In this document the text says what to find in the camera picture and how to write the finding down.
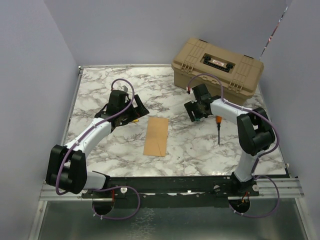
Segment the brown paper envelope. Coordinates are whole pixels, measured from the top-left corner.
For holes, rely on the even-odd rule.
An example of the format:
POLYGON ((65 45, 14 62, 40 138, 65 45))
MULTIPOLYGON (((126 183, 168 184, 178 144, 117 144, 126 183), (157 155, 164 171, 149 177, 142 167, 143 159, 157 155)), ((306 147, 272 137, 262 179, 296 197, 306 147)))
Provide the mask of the brown paper envelope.
POLYGON ((143 154, 146 156, 165 157, 167 152, 169 119, 149 117, 143 154))

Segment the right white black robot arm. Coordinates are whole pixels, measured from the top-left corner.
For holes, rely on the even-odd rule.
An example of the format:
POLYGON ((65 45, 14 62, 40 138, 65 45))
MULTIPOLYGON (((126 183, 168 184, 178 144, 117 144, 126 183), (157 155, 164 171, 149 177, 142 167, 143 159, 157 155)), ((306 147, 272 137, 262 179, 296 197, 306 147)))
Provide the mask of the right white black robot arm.
POLYGON ((213 115, 224 118, 237 126, 242 153, 238 166, 231 174, 229 189, 234 195, 240 196, 254 181, 254 172, 259 157, 276 140, 267 113, 261 107, 244 108, 222 99, 219 95, 212 96, 203 83, 193 87, 192 92, 195 100, 184 104, 192 122, 213 115))

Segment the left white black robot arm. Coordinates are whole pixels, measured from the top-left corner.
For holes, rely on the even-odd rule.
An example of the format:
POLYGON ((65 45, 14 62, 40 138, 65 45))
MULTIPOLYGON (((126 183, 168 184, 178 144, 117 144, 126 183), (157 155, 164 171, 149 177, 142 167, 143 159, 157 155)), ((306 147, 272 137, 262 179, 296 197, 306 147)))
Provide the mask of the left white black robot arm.
POLYGON ((132 99, 123 90, 113 90, 108 103, 95 114, 90 125, 66 145, 55 145, 49 156, 45 182, 57 190, 79 194, 93 190, 106 197, 111 190, 110 176, 87 170, 87 157, 115 128, 144 117, 149 111, 136 94, 132 99))

